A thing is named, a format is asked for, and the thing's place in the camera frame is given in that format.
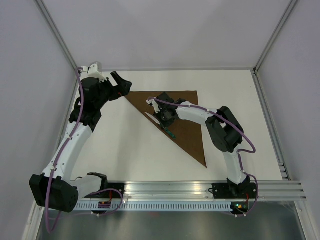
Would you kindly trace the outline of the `green handled knife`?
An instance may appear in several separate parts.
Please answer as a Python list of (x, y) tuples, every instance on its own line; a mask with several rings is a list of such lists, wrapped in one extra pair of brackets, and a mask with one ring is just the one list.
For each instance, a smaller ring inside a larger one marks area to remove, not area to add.
[(166, 127), (162, 126), (160, 121), (155, 118), (153, 115), (147, 113), (147, 112), (144, 112), (144, 114), (149, 117), (158, 127), (160, 127), (161, 130), (163, 130), (165, 133), (167, 133), (173, 140), (176, 139), (176, 136)]

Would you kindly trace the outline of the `brown cloth napkin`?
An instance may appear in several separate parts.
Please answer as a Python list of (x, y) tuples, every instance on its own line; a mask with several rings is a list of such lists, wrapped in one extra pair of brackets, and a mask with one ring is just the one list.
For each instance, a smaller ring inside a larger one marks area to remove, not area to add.
[[(198, 163), (204, 167), (207, 167), (203, 145), (202, 127), (200, 124), (189, 120), (176, 119), (174, 123), (168, 127), (168, 129), (176, 136), (176, 139), (172, 139), (146, 114), (144, 114), (144, 112), (147, 112), (151, 115), (154, 114), (154, 108), (147, 104), (147, 99), (149, 97), (157, 98), (162, 93), (162, 91), (131, 91), (125, 98), (173, 143), (179, 146)], [(199, 104), (198, 93), (196, 90), (166, 91), (166, 93), (175, 101), (178, 99), (183, 99), (195, 105)]]

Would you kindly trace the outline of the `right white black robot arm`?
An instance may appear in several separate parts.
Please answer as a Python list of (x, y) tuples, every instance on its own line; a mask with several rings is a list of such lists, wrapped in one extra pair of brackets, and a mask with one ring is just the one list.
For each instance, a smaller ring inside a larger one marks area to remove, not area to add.
[(227, 168), (227, 183), (222, 186), (222, 191), (216, 185), (212, 186), (212, 194), (216, 198), (258, 198), (258, 181), (244, 170), (241, 158), (243, 140), (252, 147), (248, 153), (254, 154), (256, 148), (228, 107), (207, 109), (181, 98), (175, 101), (166, 92), (158, 97), (149, 97), (146, 102), (153, 107), (153, 116), (164, 130), (176, 120), (206, 127), (213, 145), (222, 152)]

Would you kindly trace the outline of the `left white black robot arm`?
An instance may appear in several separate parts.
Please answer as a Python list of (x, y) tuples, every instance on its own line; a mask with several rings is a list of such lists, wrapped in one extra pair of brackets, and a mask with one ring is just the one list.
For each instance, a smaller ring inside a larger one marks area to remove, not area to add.
[(105, 174), (89, 172), (77, 180), (72, 180), (71, 175), (83, 147), (102, 117), (103, 106), (127, 96), (133, 84), (115, 71), (111, 76), (116, 85), (97, 76), (80, 79), (82, 72), (82, 69), (76, 71), (79, 97), (70, 114), (63, 140), (43, 172), (32, 175), (29, 180), (37, 205), (47, 210), (70, 213), (78, 200), (92, 195), (104, 198), (109, 193)]

